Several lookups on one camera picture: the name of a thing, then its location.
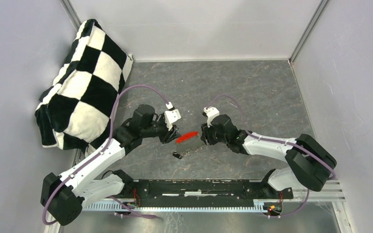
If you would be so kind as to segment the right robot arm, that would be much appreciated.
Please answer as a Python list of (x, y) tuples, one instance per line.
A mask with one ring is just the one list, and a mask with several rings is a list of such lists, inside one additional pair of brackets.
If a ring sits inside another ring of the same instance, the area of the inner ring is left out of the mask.
[(267, 198), (274, 198), (286, 188), (305, 188), (315, 192), (334, 178), (336, 159), (312, 136), (275, 138), (239, 130), (228, 115), (219, 115), (201, 125), (201, 139), (206, 145), (223, 143), (234, 153), (260, 155), (287, 163), (283, 169), (272, 169), (261, 185)]

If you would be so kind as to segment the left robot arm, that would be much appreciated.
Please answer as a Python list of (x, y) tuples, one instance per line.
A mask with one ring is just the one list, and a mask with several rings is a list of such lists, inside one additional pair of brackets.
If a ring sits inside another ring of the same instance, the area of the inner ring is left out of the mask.
[(181, 119), (178, 109), (171, 103), (168, 110), (158, 115), (147, 104), (138, 106), (131, 118), (113, 130), (101, 146), (79, 164), (60, 175), (49, 173), (43, 180), (40, 203), (44, 207), (44, 224), (59, 223), (66, 226), (74, 221), (81, 211), (108, 196), (129, 197), (133, 184), (112, 174), (104, 180), (96, 177), (141, 145), (144, 138), (159, 138), (162, 144), (180, 137), (175, 122)]

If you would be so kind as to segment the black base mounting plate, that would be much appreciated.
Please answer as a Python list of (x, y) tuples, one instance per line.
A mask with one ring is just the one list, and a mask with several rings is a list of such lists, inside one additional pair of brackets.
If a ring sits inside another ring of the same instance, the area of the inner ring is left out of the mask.
[(252, 207), (256, 200), (290, 200), (293, 191), (256, 180), (135, 180), (116, 197), (138, 200), (141, 207)]

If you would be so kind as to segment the black white checkered blanket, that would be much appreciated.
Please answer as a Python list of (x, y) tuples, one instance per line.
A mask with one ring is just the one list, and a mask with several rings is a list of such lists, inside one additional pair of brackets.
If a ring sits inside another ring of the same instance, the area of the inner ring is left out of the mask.
[(42, 146), (88, 152), (103, 144), (133, 62), (97, 20), (84, 21), (35, 110)]

